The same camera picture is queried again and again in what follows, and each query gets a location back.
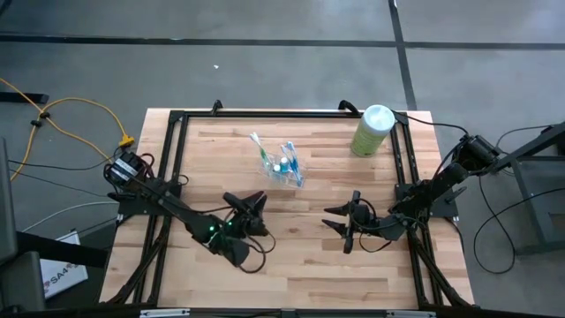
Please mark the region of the silver rail bracket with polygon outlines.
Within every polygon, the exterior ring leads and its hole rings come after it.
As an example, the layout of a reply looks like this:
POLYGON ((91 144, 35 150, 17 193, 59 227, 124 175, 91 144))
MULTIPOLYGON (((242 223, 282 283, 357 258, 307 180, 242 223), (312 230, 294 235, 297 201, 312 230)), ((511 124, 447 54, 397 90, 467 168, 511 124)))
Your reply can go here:
POLYGON ((141 310, 139 318, 184 318, 190 314, 189 308, 156 308, 141 310))
POLYGON ((415 310, 388 310, 386 318, 437 318, 436 313, 415 310))

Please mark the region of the black metal beam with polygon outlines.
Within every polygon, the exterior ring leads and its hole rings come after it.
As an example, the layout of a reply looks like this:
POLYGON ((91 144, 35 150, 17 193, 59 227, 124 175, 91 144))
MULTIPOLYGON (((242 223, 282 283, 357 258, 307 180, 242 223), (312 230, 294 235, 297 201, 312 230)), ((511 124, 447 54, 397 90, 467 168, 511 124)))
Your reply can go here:
POLYGON ((65 243, 21 231, 16 232, 16 238, 18 254, 36 252, 41 259, 95 268, 104 268, 108 259, 108 252, 99 248, 65 243))

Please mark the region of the black aluminium table frame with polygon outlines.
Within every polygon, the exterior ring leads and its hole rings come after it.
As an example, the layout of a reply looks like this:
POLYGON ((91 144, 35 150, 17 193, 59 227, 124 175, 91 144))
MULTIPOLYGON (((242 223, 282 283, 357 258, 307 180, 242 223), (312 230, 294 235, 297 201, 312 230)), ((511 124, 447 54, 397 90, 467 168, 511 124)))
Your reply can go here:
POLYGON ((268 254, 251 254, 242 269, 194 242, 180 222, 170 226, 164 256, 147 272, 140 297, 161 307, 414 309, 418 292, 439 298, 428 274, 414 280, 406 239, 387 244, 358 238, 350 254, 322 219, 324 208, 348 201, 354 190, 380 215, 396 185, 430 178, 439 165, 436 131, 427 111, 412 111, 378 153, 358 157, 350 142, 358 120, 339 110, 151 109, 139 148, 159 155, 169 147, 168 173, 185 174, 182 198, 195 208, 221 208, 222 195, 267 194, 268 254), (283 155, 291 141, 305 170, 301 188, 259 172, 261 157, 283 155))

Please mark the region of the blue white toothbrush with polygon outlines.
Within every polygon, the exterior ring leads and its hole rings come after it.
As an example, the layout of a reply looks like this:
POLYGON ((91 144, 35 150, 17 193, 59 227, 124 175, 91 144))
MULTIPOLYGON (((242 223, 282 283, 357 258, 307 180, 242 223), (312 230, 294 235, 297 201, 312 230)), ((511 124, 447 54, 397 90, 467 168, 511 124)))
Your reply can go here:
POLYGON ((293 159, 292 155, 290 154, 290 151, 284 145, 281 145, 281 149, 282 149, 282 152, 284 154, 284 157, 286 158, 287 171, 292 171, 294 174, 296 174, 297 169, 295 168, 294 159, 293 159))
POLYGON ((297 180, 297 186, 302 187, 303 183, 304 183, 304 178, 303 178, 301 171, 299 169, 298 156, 297 156, 297 153, 296 153, 296 149, 295 149, 295 147, 294 147, 294 145, 291 141, 287 142, 287 148, 288 148, 288 150, 290 151, 290 154, 291 154, 290 167, 292 168, 292 170, 295 174, 295 177, 296 177, 296 180, 297 180))
POLYGON ((300 170, 299 170, 299 166, 298 166, 298 157, 297 157, 297 154, 296 154, 295 147, 294 147, 294 145, 291 141, 287 142, 286 147, 290 151, 290 154, 292 155, 292 157, 294 159, 295 168, 297 169, 297 173, 295 174, 295 176, 296 176, 297 181, 299 181, 301 179, 301 174, 300 174, 300 170))

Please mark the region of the white printed sign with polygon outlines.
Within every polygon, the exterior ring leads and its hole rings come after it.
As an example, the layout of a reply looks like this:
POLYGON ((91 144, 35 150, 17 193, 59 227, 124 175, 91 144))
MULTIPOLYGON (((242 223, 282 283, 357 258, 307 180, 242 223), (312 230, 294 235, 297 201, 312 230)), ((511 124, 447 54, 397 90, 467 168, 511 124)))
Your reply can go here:
POLYGON ((50 299, 88 279, 84 265, 44 259, 40 259, 40 263, 45 299, 50 299))

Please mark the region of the dark grey cabinet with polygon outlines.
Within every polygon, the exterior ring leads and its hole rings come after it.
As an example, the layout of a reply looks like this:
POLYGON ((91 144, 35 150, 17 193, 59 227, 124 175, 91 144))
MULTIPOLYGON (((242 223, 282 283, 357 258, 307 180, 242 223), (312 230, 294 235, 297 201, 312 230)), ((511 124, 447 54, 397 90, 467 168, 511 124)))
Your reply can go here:
POLYGON ((0 137, 0 313, 44 309, 39 254, 19 252, 6 142, 0 137))

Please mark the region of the green wipes canister white lid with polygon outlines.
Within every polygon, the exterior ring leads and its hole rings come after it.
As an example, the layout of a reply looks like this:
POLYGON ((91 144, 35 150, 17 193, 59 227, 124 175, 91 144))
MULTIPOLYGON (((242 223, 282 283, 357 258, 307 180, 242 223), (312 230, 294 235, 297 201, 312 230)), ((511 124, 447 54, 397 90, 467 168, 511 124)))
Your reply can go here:
POLYGON ((396 124, 393 111, 387 106, 369 106, 358 122, 350 144, 351 151, 358 156, 372 156, 396 124))

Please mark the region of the clear acrylic organizer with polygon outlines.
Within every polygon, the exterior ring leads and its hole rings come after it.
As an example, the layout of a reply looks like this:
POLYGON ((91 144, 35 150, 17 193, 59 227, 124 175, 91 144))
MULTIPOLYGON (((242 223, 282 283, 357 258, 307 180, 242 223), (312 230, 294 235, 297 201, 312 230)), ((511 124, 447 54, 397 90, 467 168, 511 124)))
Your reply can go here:
MULTIPOLYGON (((275 164, 279 164, 280 165, 280 161, 281 158, 284 157, 284 155, 277 155, 277 154, 270 154, 270 153, 266 153, 261 157, 261 166, 259 168, 259 172, 272 179, 274 182, 277 182, 279 184, 285 185, 285 186, 292 186, 292 187, 296 187, 296 188, 301 188, 297 186, 297 180, 295 177, 295 174, 293 172, 291 173, 286 173, 286 174, 281 174, 281 175, 276 175, 273 172, 273 166, 275 164)), ((301 171, 301 174, 304 178, 304 183, 305 184, 305 170, 299 165, 299 169, 301 171)))

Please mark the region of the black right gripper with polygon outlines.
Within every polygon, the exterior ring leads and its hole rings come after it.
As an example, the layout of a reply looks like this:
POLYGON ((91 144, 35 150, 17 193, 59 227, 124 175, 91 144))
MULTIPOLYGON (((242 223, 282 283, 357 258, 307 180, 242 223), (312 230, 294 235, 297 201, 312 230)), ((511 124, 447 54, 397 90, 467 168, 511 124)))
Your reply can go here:
POLYGON ((328 219, 322 219, 322 222, 325 225, 336 231, 341 237, 345 238, 343 251, 346 254, 350 254, 352 252, 355 233, 358 233, 359 235, 368 234, 369 231, 373 229, 373 228, 362 228, 356 225, 355 220, 353 218, 353 210, 357 205, 368 206, 372 210, 372 213, 377 220, 377 214, 374 206, 368 200, 363 199, 361 197, 361 192, 358 190, 354 190, 351 200, 348 203, 342 205, 341 207, 324 208, 324 211, 327 213, 338 216, 347 216, 349 218, 348 225, 346 225, 345 223, 330 221, 328 219))

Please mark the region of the black flat floor bar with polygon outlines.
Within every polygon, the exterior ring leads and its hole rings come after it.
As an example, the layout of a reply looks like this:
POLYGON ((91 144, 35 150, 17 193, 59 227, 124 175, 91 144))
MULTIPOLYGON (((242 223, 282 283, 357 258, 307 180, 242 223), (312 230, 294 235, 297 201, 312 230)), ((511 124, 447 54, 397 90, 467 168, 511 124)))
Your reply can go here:
POLYGON ((46 104, 49 95, 36 93, 12 93, 0 91, 0 102, 46 104))

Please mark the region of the dark metal stand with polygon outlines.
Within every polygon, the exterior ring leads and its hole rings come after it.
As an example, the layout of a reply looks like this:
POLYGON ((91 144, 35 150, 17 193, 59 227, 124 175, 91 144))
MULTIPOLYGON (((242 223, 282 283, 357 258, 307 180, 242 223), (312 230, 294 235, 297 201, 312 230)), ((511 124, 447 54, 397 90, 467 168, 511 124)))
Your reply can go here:
POLYGON ((530 214, 537 242, 517 248, 519 255, 565 250, 565 155, 540 154, 561 141, 565 141, 565 121, 547 127, 488 168, 491 173, 513 169, 530 214))

